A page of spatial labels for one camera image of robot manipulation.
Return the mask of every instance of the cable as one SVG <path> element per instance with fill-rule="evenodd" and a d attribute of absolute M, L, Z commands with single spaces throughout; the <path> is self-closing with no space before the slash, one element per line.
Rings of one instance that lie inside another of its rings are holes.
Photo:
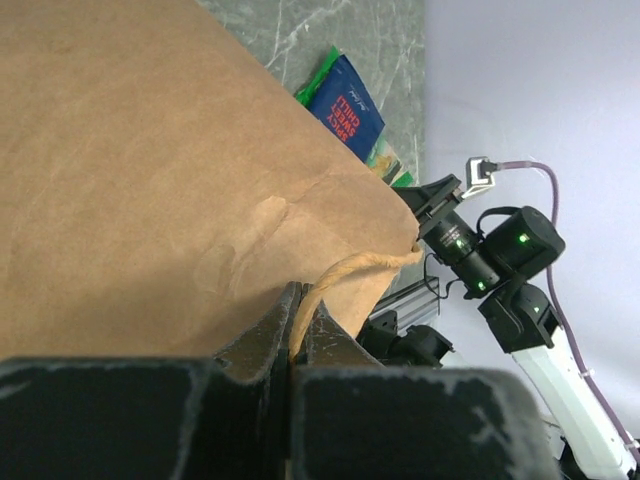
<path fill-rule="evenodd" d="M 478 217 L 478 221 L 476 222 L 476 233 L 478 234 L 479 239 L 484 239 L 484 232 L 482 231 L 482 220 L 491 216 L 491 215 L 513 215 L 514 213 L 520 210 L 516 207 L 498 207 L 498 208 L 490 208 L 489 210 L 485 210 L 482 212 L 482 215 Z"/>
<path fill-rule="evenodd" d="M 449 283 L 447 283 L 445 285 L 445 287 L 444 287 L 444 292 L 445 292 L 444 297 L 440 295 L 440 292 L 436 292 L 431 287 L 431 285 L 429 285 L 429 280 L 431 278 L 434 278 L 434 277 L 432 277 L 432 276 L 427 274 L 427 259 L 429 257 L 434 257 L 435 258 L 435 256 L 436 256 L 435 253 L 427 253 L 424 256 L 424 263 L 422 264 L 422 269 L 423 269 L 423 273 L 424 273 L 424 276 L 423 276 L 424 286 L 427 287 L 427 290 L 429 290 L 431 293 L 433 293 L 438 298 L 438 300 L 446 300 L 447 298 L 449 298 L 449 291 L 451 290 L 451 286 L 456 282 L 461 282 L 462 280 L 460 280 L 459 278 L 456 278 L 455 280 L 451 280 Z"/>
<path fill-rule="evenodd" d="M 549 176 L 549 180 L 551 181 L 552 195 L 553 195 L 553 203 L 551 207 L 551 223 L 555 227 L 558 222 L 560 187 L 558 184 L 558 177 L 556 176 L 553 169 L 548 165 L 545 165 L 544 163 L 532 162 L 532 161 L 504 162 L 504 163 L 498 163 L 497 166 L 498 166 L 497 168 L 498 171 L 521 169 L 521 168 L 537 168 L 538 170 L 542 170 Z M 631 455 L 633 456 L 634 460 L 638 464 L 638 468 L 640 468 L 640 450 L 633 446 L 634 439 L 625 430 L 624 426 L 622 425 L 622 422 L 616 415 L 616 412 L 613 410 L 613 408 L 611 408 L 611 405 L 609 405 L 609 402 L 607 402 L 607 399 L 604 397 L 604 395 L 598 388 L 598 385 L 596 385 L 596 382 L 591 377 L 590 370 L 585 365 L 584 359 L 582 358 L 582 354 L 580 352 L 580 347 L 578 346 L 578 342 L 573 333 L 573 329 L 571 328 L 571 325 L 569 324 L 569 320 L 567 319 L 566 315 L 564 314 L 564 311 L 562 310 L 562 307 L 560 306 L 558 295 L 556 294 L 556 289 L 553 282 L 553 269 L 551 268 L 551 265 L 547 267 L 546 273 L 547 273 L 547 285 L 549 287 L 549 294 L 551 295 L 551 302 L 553 303 L 553 306 L 558 312 L 560 324 L 562 325 L 565 333 L 567 334 L 567 340 L 569 341 L 569 348 L 571 349 L 573 358 L 575 359 L 576 364 L 578 365 L 580 374 L 582 375 L 582 377 L 584 378 L 584 381 L 589 386 L 589 389 L 591 390 L 591 392 L 593 392 L 593 395 L 596 397 L 596 399 L 602 406 L 603 410 L 609 417 L 609 420 L 611 420 L 611 423 L 613 424 L 616 431 L 618 432 L 618 435 L 620 435 L 620 438 L 629 447 L 628 449 L 631 452 Z"/>

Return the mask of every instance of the marble surface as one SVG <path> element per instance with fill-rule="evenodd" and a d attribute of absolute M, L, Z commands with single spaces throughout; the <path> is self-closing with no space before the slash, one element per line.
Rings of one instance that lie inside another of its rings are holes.
<path fill-rule="evenodd" d="M 199 0 L 295 93 L 335 45 L 351 60 L 385 120 L 385 135 L 419 182 L 425 154 L 425 2 Z M 403 270 L 393 289 L 422 277 Z"/>

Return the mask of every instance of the white wall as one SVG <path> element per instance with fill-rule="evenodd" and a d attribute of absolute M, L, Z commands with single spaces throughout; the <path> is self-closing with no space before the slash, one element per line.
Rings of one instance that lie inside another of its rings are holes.
<path fill-rule="evenodd" d="M 599 386 L 640 436 L 640 2 L 430 0 L 426 42 L 421 182 L 463 179 L 476 155 L 534 157 L 556 170 L 567 242 L 558 295 Z M 550 214 L 543 174 L 497 181 L 460 207 L 472 226 L 498 205 Z M 461 286 L 454 292 L 438 322 L 445 335 L 471 363 L 517 371 L 477 303 L 462 300 Z"/>

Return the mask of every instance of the black cable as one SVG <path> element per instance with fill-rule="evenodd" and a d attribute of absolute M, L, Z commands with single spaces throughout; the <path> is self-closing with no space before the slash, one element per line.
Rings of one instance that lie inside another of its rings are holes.
<path fill-rule="evenodd" d="M 428 259 L 429 257 L 435 257 L 435 254 L 434 254 L 434 253 L 427 253 L 427 254 L 424 256 L 424 263 L 422 264 L 422 267 L 423 267 L 423 274 L 424 274 L 424 275 L 423 275 L 424 286 L 425 286 L 425 287 L 427 287 L 427 290 L 429 290 L 431 293 L 433 293 L 433 294 L 436 296 L 436 298 L 437 298 L 438 300 L 446 300 L 447 298 L 449 298 L 449 292 L 450 292 L 450 290 L 451 290 L 451 286 L 452 286 L 454 283 L 456 283 L 456 282 L 461 282 L 462 280 L 460 280 L 459 278 L 456 278 L 455 280 L 451 280 L 451 281 L 450 281 L 449 283 L 447 283 L 447 284 L 445 285 L 445 287 L 444 287 L 444 293 L 445 293 L 445 295 L 444 295 L 444 296 L 440 295 L 440 292 L 436 292 L 436 291 L 431 287 L 431 285 L 429 284 L 429 280 L 430 280 L 431 278 L 434 278 L 434 277 L 429 276 L 429 274 L 427 274 L 427 259 Z"/>
<path fill-rule="evenodd" d="M 478 217 L 478 221 L 476 222 L 476 232 L 478 233 L 478 238 L 484 237 L 484 232 L 482 231 L 482 228 L 480 228 L 482 220 L 484 218 L 490 215 L 513 215 L 514 213 L 517 213 L 518 210 L 520 209 L 516 207 L 497 207 L 497 208 L 490 208 L 482 212 L 482 215 Z"/>

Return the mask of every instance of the robotic arm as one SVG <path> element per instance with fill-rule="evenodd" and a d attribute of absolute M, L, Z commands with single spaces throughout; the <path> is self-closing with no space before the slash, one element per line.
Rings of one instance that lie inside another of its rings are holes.
<path fill-rule="evenodd" d="M 474 231 L 454 209 L 494 185 L 497 165 L 486 157 L 467 163 L 467 190 L 444 179 L 398 188 L 420 224 L 420 238 L 436 259 L 462 280 L 465 299 L 485 298 L 478 310 L 502 350 L 531 379 L 563 431 L 575 461 L 588 479 L 628 480 L 638 473 L 638 447 L 623 438 L 585 381 L 558 313 L 546 294 L 527 283 L 564 251 L 552 223 L 532 207 L 502 207 L 483 213 Z M 507 219 L 488 234 L 488 215 Z"/>

